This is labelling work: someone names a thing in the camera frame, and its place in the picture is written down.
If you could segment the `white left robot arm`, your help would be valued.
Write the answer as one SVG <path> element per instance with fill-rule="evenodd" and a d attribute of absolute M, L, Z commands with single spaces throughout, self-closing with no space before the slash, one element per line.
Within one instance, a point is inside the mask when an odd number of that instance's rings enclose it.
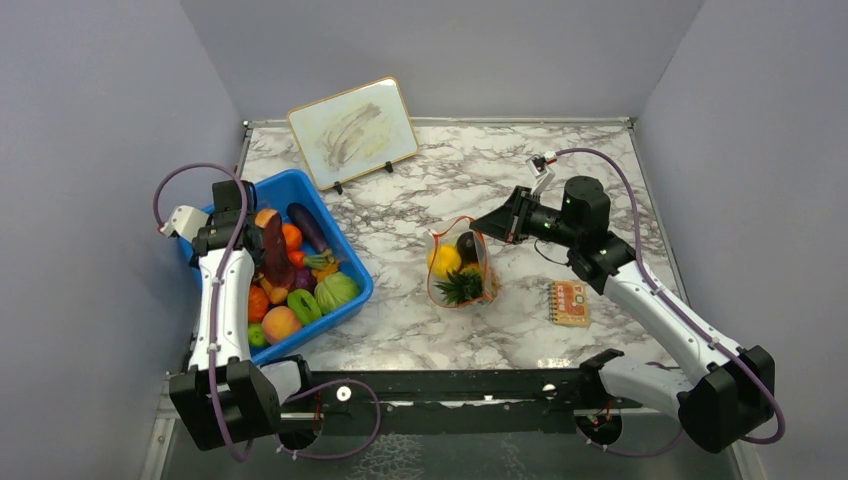
<path fill-rule="evenodd" d="M 306 408 L 314 384 L 301 356 L 263 368 L 251 360 L 248 296 L 264 264 L 263 230 L 255 224 L 254 185 L 213 186 L 213 210 L 178 206 L 160 232 L 189 242 L 190 265 L 201 281 L 196 340 L 184 373 L 172 377 L 170 399 L 195 445 L 209 451 L 267 435 L 281 436 L 283 405 Z"/>

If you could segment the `toy pineapple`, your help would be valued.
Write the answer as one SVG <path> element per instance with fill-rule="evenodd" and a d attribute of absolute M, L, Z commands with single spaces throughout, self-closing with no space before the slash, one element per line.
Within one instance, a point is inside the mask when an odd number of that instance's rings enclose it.
<path fill-rule="evenodd" d="M 448 306 L 463 305 L 484 296 L 483 276 L 476 263 L 449 272 L 447 279 L 437 281 L 435 287 Z"/>

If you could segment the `clear orange-zip bag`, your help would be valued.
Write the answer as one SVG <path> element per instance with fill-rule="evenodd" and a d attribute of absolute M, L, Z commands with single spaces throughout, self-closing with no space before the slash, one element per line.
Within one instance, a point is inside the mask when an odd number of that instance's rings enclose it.
<path fill-rule="evenodd" d="M 426 229 L 426 287 L 439 307 L 483 305 L 497 296 L 499 279 L 484 237 L 471 229 L 473 220 L 463 215 Z"/>

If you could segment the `yellow toy pear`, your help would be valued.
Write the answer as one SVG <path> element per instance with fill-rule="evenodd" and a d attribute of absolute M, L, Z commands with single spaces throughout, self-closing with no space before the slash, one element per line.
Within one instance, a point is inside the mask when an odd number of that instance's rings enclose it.
<path fill-rule="evenodd" d="M 446 279 L 449 273 L 458 271 L 461 266 L 460 256 L 454 246 L 439 245 L 429 254 L 429 273 L 437 278 Z"/>

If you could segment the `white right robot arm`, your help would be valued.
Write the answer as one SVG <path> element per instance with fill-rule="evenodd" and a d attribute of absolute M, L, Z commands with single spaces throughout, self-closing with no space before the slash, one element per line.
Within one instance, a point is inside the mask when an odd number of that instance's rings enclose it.
<path fill-rule="evenodd" d="M 645 266 L 639 249 L 610 231 L 609 214 L 601 183 L 577 176 L 566 182 L 558 209 L 517 187 L 504 205 L 470 227 L 505 243 L 535 238 L 566 247 L 567 265 L 578 278 L 629 313 L 677 362 L 677 369 L 665 370 L 607 350 L 580 366 L 577 393 L 585 404 L 636 401 L 677 419 L 710 453 L 749 440 L 771 419 L 777 421 L 771 439 L 781 439 L 786 425 L 774 396 L 772 356 L 760 346 L 739 346 L 674 296 Z"/>

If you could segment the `dark purple toy plum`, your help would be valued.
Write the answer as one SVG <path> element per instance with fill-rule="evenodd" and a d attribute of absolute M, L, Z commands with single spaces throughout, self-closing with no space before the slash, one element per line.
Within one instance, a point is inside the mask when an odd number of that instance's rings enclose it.
<path fill-rule="evenodd" d="M 462 233 L 455 243 L 455 248 L 460 256 L 463 266 L 479 262 L 477 242 L 473 231 Z"/>

